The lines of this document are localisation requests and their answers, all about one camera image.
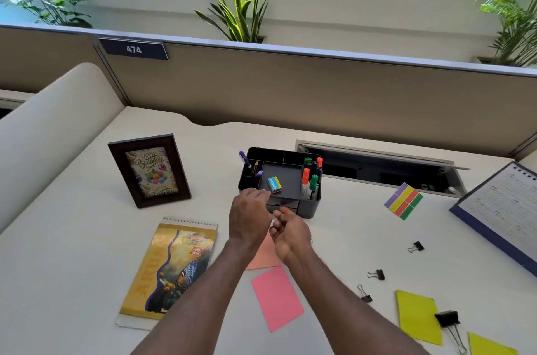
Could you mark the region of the person's left hand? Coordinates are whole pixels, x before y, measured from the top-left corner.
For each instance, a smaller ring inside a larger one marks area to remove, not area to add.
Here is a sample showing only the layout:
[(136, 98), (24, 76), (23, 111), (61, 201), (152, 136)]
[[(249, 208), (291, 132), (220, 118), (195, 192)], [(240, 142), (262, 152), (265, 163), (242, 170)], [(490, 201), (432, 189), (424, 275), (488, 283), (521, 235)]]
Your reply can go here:
[(229, 213), (229, 236), (232, 241), (256, 252), (271, 223), (266, 204), (240, 202), (240, 193), (233, 199)]

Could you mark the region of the person's right hand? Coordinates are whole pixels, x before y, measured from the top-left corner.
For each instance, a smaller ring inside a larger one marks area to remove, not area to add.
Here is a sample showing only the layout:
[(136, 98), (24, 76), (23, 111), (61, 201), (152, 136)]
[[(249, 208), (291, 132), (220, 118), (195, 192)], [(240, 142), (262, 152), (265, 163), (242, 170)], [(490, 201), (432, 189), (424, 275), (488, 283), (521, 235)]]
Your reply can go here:
[(274, 242), (274, 245), (276, 254), (282, 263), (290, 269), (296, 267), (300, 263), (301, 257), (312, 250), (310, 228), (303, 218), (296, 213), (293, 240)]

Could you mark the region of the person's right forearm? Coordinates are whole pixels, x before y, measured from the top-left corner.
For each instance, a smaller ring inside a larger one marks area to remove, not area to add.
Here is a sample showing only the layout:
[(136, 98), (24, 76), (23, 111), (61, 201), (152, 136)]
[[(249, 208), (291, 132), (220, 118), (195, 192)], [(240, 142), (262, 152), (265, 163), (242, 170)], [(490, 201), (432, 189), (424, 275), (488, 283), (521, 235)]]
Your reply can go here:
[(430, 355), (353, 293), (311, 246), (276, 248), (315, 313), (334, 355)]

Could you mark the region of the person's left forearm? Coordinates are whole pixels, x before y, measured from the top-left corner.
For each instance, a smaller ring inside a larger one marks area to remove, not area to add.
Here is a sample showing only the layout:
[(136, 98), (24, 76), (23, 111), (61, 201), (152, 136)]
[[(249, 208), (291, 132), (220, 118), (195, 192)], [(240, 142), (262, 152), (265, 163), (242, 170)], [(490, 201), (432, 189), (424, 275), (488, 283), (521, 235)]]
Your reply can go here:
[(214, 263), (131, 355), (213, 355), (237, 285), (266, 236), (230, 237)]

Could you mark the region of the black desk organizer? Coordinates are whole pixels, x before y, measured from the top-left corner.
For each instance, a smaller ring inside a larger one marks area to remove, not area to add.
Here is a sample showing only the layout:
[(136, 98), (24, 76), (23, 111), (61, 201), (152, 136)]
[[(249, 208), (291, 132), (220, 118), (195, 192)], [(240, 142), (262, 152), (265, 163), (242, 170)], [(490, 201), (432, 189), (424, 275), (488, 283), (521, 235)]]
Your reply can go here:
[(317, 211), (321, 200), (321, 189), (314, 200), (305, 200), (300, 197), (303, 164), (306, 158), (313, 161), (319, 158), (317, 154), (307, 154), (289, 150), (278, 150), (251, 147), (246, 152), (246, 158), (252, 165), (258, 162), (258, 171), (263, 173), (256, 177), (252, 170), (243, 166), (238, 182), (238, 189), (265, 189), (270, 191), (269, 178), (277, 177), (281, 191), (271, 193), (267, 202), (267, 210), (272, 212), (281, 207), (287, 207), (303, 219), (311, 219)]

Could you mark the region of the orange sticky note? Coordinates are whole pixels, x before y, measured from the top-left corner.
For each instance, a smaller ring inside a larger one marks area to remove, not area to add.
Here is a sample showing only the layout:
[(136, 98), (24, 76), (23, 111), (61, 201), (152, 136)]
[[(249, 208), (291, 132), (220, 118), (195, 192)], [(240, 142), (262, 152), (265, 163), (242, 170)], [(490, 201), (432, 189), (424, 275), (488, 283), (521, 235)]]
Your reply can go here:
[(279, 266), (280, 260), (275, 251), (275, 245), (268, 232), (261, 243), (256, 255), (247, 265), (246, 270), (265, 269)]

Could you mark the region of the pink sticky note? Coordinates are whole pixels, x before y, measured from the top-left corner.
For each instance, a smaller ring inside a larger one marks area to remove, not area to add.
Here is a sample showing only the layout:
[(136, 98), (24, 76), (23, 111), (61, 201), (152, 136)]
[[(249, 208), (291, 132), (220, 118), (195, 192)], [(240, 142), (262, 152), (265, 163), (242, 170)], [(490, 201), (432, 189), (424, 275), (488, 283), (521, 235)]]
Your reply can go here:
[(304, 314), (305, 310), (283, 265), (255, 277), (251, 284), (271, 333)]

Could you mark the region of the beige desk partition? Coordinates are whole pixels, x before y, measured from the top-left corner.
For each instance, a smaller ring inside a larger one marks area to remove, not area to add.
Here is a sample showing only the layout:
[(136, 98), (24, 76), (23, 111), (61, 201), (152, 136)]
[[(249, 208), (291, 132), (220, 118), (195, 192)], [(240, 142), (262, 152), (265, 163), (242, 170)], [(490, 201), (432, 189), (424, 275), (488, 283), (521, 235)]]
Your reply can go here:
[[(99, 38), (164, 43), (169, 60)], [(0, 88), (37, 93), (79, 64), (125, 106), (521, 160), (537, 152), (537, 69), (0, 23)]]

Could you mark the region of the golden spiral notebook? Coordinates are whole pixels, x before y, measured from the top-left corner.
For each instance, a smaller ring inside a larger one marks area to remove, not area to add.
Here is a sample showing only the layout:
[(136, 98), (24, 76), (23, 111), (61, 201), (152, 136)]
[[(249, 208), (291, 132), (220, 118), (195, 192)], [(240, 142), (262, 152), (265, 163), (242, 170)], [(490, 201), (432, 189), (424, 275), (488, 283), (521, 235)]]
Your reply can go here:
[(218, 225), (165, 216), (151, 240), (116, 319), (150, 331), (209, 266)]

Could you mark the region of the multicolour sticky flag pad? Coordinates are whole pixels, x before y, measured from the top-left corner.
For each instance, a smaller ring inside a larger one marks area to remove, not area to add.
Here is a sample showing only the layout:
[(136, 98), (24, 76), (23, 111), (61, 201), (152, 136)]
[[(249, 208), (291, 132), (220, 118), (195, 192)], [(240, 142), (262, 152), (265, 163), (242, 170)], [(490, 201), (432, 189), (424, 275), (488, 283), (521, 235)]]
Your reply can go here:
[(385, 202), (384, 207), (405, 221), (422, 199), (423, 195), (418, 190), (404, 182)]

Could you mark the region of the yellow-green sticky note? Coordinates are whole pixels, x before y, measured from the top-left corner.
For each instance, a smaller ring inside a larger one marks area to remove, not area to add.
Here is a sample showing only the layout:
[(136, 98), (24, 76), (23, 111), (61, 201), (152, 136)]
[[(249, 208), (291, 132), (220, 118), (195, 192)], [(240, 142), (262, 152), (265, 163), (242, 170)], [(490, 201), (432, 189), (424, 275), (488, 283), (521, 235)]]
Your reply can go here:
[(442, 346), (442, 332), (435, 314), (433, 298), (407, 291), (395, 291), (399, 311), (399, 327), (411, 338)]
[(471, 355), (519, 355), (518, 350), (468, 332)]

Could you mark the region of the navy number sign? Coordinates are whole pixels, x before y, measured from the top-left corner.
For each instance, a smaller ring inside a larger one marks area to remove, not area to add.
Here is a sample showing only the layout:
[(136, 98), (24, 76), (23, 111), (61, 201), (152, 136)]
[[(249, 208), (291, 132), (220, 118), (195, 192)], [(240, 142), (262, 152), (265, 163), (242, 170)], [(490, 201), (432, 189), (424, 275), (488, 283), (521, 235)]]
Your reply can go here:
[(164, 43), (153, 41), (135, 41), (100, 37), (99, 43), (107, 55), (117, 55), (150, 60), (165, 60), (169, 57)]

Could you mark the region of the large black binder clip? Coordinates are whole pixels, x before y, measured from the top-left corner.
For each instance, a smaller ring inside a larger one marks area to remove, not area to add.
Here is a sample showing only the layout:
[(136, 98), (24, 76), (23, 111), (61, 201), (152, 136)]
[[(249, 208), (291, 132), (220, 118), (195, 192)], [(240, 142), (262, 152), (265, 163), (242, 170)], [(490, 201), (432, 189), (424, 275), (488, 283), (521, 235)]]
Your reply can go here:
[(465, 347), (458, 330), (458, 325), (460, 324), (458, 312), (452, 310), (442, 311), (434, 314), (434, 316), (437, 319), (440, 327), (442, 329), (446, 329), (455, 340), (459, 354), (467, 355), (468, 350)]

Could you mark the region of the blue desk calendar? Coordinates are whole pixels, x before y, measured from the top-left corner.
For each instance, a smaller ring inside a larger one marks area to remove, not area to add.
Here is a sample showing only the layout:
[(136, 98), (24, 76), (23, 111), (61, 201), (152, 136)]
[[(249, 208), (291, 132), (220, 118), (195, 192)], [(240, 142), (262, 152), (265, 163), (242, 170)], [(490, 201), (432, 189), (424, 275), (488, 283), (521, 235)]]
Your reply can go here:
[(449, 211), (537, 277), (537, 173), (510, 162)]

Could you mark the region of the white curved side panel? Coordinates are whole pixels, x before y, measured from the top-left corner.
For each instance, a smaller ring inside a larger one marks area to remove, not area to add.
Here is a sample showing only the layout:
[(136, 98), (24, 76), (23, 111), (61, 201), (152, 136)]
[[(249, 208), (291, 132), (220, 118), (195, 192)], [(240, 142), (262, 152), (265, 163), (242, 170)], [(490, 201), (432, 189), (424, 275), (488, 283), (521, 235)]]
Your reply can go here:
[(0, 234), (124, 108), (82, 63), (0, 119)]

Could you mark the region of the palm plant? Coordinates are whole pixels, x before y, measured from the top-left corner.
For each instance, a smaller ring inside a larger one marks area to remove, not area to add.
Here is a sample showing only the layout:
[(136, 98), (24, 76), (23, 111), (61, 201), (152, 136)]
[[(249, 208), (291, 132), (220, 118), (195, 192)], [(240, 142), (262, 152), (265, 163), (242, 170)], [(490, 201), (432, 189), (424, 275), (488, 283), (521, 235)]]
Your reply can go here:
[(493, 14), (500, 30), (490, 47), (492, 57), (478, 63), (505, 67), (537, 67), (537, 0), (523, 6), (518, 0), (476, 0), (482, 13)]

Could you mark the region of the dark wooden picture frame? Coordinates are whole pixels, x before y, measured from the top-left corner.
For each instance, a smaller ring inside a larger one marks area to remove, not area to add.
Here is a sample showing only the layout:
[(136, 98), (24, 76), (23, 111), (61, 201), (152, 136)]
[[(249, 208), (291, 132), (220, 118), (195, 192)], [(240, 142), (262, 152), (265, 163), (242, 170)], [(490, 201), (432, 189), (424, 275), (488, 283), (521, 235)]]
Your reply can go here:
[(173, 134), (109, 142), (108, 147), (137, 208), (192, 198)]

